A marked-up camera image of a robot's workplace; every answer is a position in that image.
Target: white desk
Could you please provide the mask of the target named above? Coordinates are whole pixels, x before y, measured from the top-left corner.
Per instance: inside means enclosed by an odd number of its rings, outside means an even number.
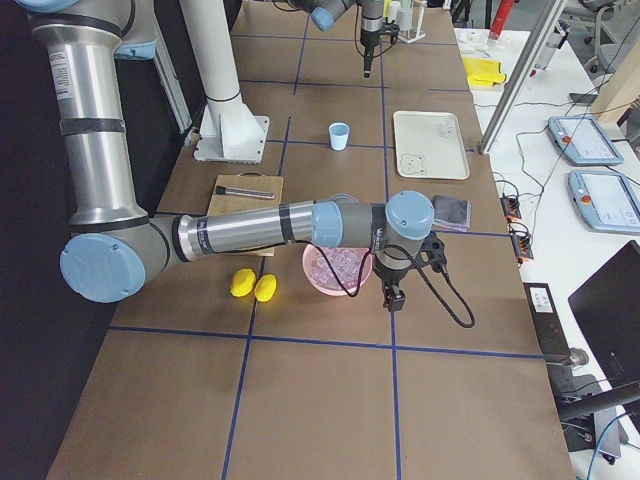
[[[473,32],[475,32],[474,35],[480,36],[487,33],[483,30]],[[470,48],[470,43],[464,41],[472,38],[469,36],[469,30],[458,29],[456,35],[463,56],[473,55],[499,60],[502,62],[502,71],[510,75],[529,33],[505,31],[498,41],[489,41],[488,49],[484,51],[474,51]],[[566,43],[556,52],[547,71],[538,72],[525,82],[516,104],[521,102],[563,104],[569,102],[569,92],[584,93],[592,88],[593,84],[589,77],[569,44]],[[494,107],[487,107],[487,105],[495,106],[498,103],[502,89],[472,90],[472,93],[478,119],[484,131],[495,110]],[[493,171],[514,183],[521,194],[525,192],[537,194],[540,192],[540,187],[521,170],[516,134],[542,130],[550,116],[565,115],[569,107],[570,105],[515,106],[491,147],[489,153]],[[584,111],[584,107],[574,107],[570,114],[580,114]],[[623,138],[622,132],[615,123],[605,124],[603,127],[612,139]],[[520,275],[523,282],[549,284],[569,345],[583,348],[589,354],[590,363],[577,370],[576,375],[592,374],[597,379],[604,378],[573,317],[568,297],[629,240],[635,238],[640,241],[640,235],[616,235],[589,231],[573,207],[567,187],[567,175],[575,167],[569,165],[564,159],[560,159],[554,168],[559,150],[554,146],[547,132],[522,135],[520,143],[524,152],[525,169],[541,183],[549,177],[535,222],[533,244],[535,260],[526,262],[520,269]],[[625,157],[625,162],[616,167],[616,170],[634,180],[640,180],[640,162],[631,147],[626,142],[619,142],[616,146]],[[595,167],[595,169],[606,170],[604,167]],[[510,186],[503,184],[497,186],[499,191],[505,188],[507,194],[515,193]],[[640,189],[635,186],[634,188],[636,193],[640,194]],[[532,229],[538,198],[524,197],[520,201],[523,223]],[[638,445],[640,435],[631,421],[624,418],[621,423],[629,434],[630,442]],[[596,462],[592,479],[637,479],[640,472],[640,451],[623,446],[622,456],[614,467],[606,465],[602,459]],[[583,478],[586,476],[590,457],[591,451],[572,454],[576,473]]]

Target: red bottle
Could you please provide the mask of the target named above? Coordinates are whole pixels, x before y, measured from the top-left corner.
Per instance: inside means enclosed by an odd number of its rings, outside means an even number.
[[[500,6],[498,7],[496,16],[493,19],[493,23],[491,24],[491,30],[489,30],[489,38],[492,38],[493,40],[497,40],[498,38],[500,38],[502,29],[507,23],[507,18],[509,18],[509,14],[511,13],[513,3],[514,0],[502,0],[500,2]]]

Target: black monitor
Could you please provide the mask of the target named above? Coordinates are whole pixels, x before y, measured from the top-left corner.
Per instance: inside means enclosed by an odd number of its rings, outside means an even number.
[[[615,388],[640,380],[640,246],[628,242],[570,297],[569,305],[596,361]],[[640,431],[640,401],[635,412]]]

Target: yellow cloth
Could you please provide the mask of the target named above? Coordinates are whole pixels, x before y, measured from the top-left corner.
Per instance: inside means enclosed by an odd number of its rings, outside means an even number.
[[[504,83],[507,76],[500,73],[500,62],[488,58],[464,57],[462,59],[467,72],[467,81],[472,87],[491,87]]]

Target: robot label sticker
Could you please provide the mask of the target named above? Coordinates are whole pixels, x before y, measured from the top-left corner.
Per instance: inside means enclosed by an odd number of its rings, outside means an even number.
[[[51,64],[51,74],[53,75],[53,84],[56,89],[56,98],[58,100],[73,98],[73,84],[71,83],[67,54],[65,52],[53,52],[49,55],[49,63]]]
[[[209,232],[207,232],[207,218],[199,218],[198,219],[198,244],[200,248],[205,254],[215,253],[213,251],[213,247],[211,246],[211,242],[209,241]]]

